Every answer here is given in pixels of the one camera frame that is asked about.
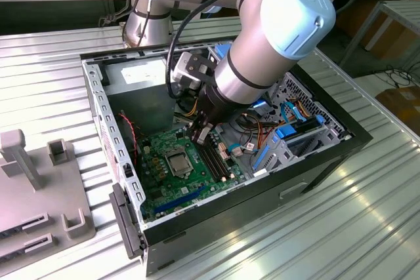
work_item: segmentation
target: cardboard box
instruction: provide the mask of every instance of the cardboard box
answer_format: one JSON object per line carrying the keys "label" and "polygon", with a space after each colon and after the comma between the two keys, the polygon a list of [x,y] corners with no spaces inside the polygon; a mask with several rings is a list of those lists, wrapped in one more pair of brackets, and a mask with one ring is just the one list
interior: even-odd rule
{"label": "cardboard box", "polygon": [[420,136],[420,87],[385,90],[376,99]]}

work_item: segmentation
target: green motherboard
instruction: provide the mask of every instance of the green motherboard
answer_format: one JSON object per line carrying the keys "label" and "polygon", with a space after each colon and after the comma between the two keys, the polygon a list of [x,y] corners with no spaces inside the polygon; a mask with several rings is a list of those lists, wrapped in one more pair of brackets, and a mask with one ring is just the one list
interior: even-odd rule
{"label": "green motherboard", "polygon": [[[217,146],[222,141],[216,132],[210,136],[209,146],[220,155]],[[206,156],[203,156],[201,149],[190,141],[182,129],[149,136],[142,140],[140,148],[141,170],[137,174],[146,194],[146,200],[142,204],[145,220],[161,218],[245,181],[233,158],[219,158],[219,164],[223,163],[221,167],[225,168],[228,176],[222,180],[215,178],[214,166],[205,163],[203,158],[206,159]],[[169,156],[172,152],[178,154],[171,160]],[[182,169],[183,162],[185,167],[189,165],[190,168],[181,178],[175,174],[178,165]]]}

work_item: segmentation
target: metal rack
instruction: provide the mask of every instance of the metal rack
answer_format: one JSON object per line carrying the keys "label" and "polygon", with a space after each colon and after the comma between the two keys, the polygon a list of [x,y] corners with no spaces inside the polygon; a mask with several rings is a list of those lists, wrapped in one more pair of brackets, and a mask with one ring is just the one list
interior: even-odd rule
{"label": "metal rack", "polygon": [[[420,0],[407,0],[407,1],[380,1],[373,8],[372,12],[366,18],[365,22],[362,24],[356,35],[353,37],[352,41],[348,44],[344,56],[341,58],[339,65],[343,67],[347,60],[350,58],[351,54],[356,49],[358,43],[362,40],[363,36],[366,34],[370,26],[374,23],[379,14],[383,12],[389,18],[401,23],[407,29],[410,29],[412,32],[420,35]],[[383,34],[386,28],[389,26],[389,23],[383,24],[381,29],[376,33],[376,38],[372,38],[371,41],[376,42],[378,38]],[[418,52],[408,59],[416,57]]]}
{"label": "metal rack", "polygon": [[[239,30],[237,18],[208,19],[192,22],[183,35],[209,39]],[[29,148],[54,138],[73,143],[97,230],[93,239],[4,279],[138,279],[141,273],[140,261],[127,258],[109,202],[112,179],[79,59],[118,48],[119,28],[0,37],[0,130],[19,126]],[[374,139],[319,188],[151,279],[420,277],[419,137],[320,51],[299,64]]]}

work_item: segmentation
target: cpu socket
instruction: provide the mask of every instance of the cpu socket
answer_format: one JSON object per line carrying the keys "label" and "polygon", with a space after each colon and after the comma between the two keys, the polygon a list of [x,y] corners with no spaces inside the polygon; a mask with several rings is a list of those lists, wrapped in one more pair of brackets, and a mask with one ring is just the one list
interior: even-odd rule
{"label": "cpu socket", "polygon": [[165,158],[173,176],[184,178],[194,170],[184,148],[167,152]]}

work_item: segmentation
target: motherboard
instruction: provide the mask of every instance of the motherboard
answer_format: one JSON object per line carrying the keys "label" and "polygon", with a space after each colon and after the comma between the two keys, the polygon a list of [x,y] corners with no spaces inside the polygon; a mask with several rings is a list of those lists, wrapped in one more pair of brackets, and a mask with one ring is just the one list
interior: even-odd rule
{"label": "motherboard", "polygon": [[193,144],[184,129],[149,136],[139,144],[145,220],[161,218],[245,181],[215,131],[204,146]]}

